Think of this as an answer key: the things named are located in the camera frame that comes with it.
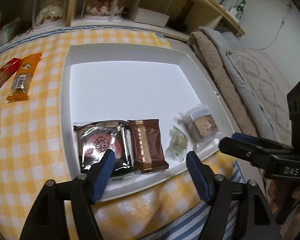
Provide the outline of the person's right hand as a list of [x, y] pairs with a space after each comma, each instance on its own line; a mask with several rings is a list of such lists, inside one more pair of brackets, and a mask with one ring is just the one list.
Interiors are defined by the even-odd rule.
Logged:
[[[275, 213], [278, 210], [276, 203], [277, 197], [277, 185], [274, 180], [265, 179], [266, 184], [266, 195], [268, 204], [272, 213]], [[290, 217], [283, 226], [281, 226], [280, 233], [282, 239], [295, 239], [300, 232], [300, 204], [292, 212], [292, 217]]]

